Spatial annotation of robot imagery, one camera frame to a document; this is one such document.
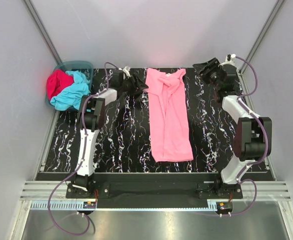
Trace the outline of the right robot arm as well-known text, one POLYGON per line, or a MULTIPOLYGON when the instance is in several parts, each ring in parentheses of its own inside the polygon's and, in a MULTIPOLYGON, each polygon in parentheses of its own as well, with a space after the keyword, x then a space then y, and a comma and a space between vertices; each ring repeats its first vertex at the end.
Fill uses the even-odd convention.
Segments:
POLYGON ((263 162, 272 149, 272 120, 250 109, 244 102, 245 95, 235 90, 240 73, 235 66, 237 59, 239 56, 229 54, 224 62, 213 58, 193 64, 200 80, 213 86, 215 102, 236 122, 233 156, 208 189, 218 198, 238 192, 243 175, 252 166, 263 162))

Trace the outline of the pink t shirt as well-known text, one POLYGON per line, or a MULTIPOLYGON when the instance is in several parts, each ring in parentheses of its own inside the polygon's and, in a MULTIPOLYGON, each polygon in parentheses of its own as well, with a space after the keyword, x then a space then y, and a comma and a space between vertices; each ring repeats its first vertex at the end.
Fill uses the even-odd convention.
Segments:
POLYGON ((150 146, 157 163, 194 159, 189 137, 185 74, 184 68, 174 73, 147 69, 150 146))

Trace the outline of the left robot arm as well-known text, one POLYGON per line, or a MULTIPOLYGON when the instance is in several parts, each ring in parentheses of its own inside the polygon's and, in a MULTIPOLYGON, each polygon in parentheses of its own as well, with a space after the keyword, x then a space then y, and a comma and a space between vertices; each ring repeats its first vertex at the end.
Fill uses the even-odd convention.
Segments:
POLYGON ((70 179, 69 192, 77 190, 83 198, 89 198, 94 194, 93 160, 96 140, 105 123, 106 106, 118 100, 123 93, 134 96, 147 88, 148 86, 131 72, 131 68, 125 66, 112 71, 112 79, 107 81, 107 88, 82 97, 77 114, 80 131, 79 155, 70 179))

